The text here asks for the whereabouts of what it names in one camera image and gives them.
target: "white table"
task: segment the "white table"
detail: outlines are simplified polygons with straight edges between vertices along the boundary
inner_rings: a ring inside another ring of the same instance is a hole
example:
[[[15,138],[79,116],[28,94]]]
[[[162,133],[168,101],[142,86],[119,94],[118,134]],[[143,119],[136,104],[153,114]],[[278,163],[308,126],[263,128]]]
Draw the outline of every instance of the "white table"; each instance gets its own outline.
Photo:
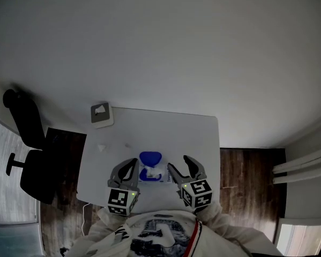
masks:
[[[87,131],[77,187],[77,198],[99,206],[107,204],[107,180],[114,166],[143,151],[157,151],[162,161],[189,175],[183,155],[199,161],[214,191],[220,195],[220,146],[216,117],[137,109],[113,108],[114,125]],[[105,145],[100,152],[98,145]],[[139,184],[133,212],[187,210],[176,184]]]

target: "white cable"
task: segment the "white cable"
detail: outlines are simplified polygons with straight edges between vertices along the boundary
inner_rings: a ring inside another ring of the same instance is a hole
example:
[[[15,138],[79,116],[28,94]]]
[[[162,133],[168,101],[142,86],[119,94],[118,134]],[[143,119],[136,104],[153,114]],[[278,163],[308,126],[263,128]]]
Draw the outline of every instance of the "white cable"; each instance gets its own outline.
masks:
[[[87,205],[90,205],[90,203],[87,203],[86,205],[83,206],[83,224],[81,225],[81,231],[82,231],[82,233],[83,233],[83,236],[85,236],[84,231],[83,231],[83,226],[84,226],[84,223],[85,223],[85,219],[84,219],[84,208],[85,208]]]

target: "white sweatshirt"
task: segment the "white sweatshirt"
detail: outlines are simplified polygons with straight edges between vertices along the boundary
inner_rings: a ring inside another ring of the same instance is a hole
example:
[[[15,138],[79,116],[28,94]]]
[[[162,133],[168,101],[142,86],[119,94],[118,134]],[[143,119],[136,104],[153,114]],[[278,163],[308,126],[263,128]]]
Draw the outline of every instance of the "white sweatshirt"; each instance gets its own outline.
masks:
[[[163,210],[130,218],[98,212],[100,220],[79,238],[66,257],[235,256],[249,253],[282,256],[260,231],[230,225],[213,203],[196,215]]]

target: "person's arm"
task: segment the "person's arm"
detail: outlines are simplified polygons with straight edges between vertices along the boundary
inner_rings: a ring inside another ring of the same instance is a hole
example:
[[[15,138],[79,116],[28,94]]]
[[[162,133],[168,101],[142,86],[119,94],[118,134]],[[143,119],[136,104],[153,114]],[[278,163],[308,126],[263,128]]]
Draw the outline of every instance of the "person's arm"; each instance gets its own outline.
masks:
[[[74,242],[66,257],[85,256],[90,246],[117,230],[127,219],[123,216],[114,215],[105,208],[100,209],[97,215],[100,220],[91,226],[88,235],[80,237]]]
[[[197,213],[197,218],[207,227],[227,240],[238,240],[251,253],[282,256],[274,244],[261,231],[253,228],[232,226],[230,216],[222,214],[219,203],[212,203]]]

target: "wooden floor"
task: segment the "wooden floor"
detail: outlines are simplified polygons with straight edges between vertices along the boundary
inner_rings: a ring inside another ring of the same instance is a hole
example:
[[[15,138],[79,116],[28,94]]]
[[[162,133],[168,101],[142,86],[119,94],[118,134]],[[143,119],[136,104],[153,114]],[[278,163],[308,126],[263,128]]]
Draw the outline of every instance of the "wooden floor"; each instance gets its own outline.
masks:
[[[87,204],[76,198],[85,135],[50,128],[47,140],[57,137],[66,139],[72,155],[66,163],[68,172],[62,196],[56,196],[52,205],[41,204],[43,244],[50,256],[58,254],[61,248],[70,248],[83,235],[83,206]],[[272,185],[272,168],[283,162],[283,149],[221,149],[220,202],[235,225],[253,227],[273,239],[276,221],[285,211],[286,185]],[[92,204],[85,207],[85,234],[98,220],[96,212],[100,208]]]

